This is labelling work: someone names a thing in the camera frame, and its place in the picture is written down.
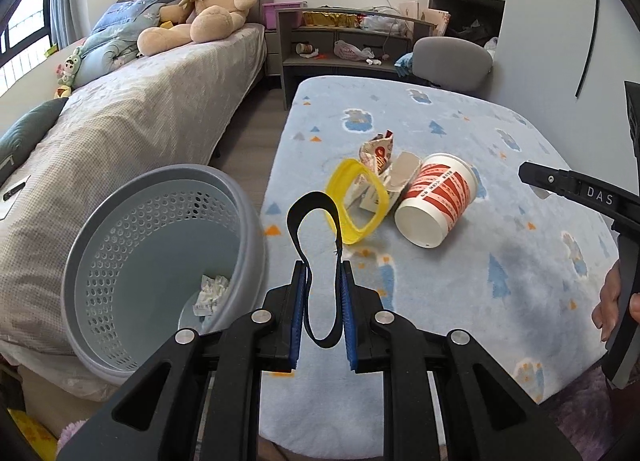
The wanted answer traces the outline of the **right hand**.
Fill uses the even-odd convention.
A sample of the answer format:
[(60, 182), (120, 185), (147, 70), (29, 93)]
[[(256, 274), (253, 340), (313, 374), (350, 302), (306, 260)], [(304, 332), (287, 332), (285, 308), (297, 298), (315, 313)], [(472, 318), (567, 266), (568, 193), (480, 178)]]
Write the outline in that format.
[[(606, 342), (613, 333), (620, 319), (618, 301), (622, 293), (622, 280), (620, 280), (620, 262), (616, 261), (604, 279), (604, 285), (600, 291), (600, 301), (594, 307), (591, 314), (592, 322), (600, 331), (600, 340)], [(627, 314), (640, 323), (640, 299), (636, 293), (631, 296)]]

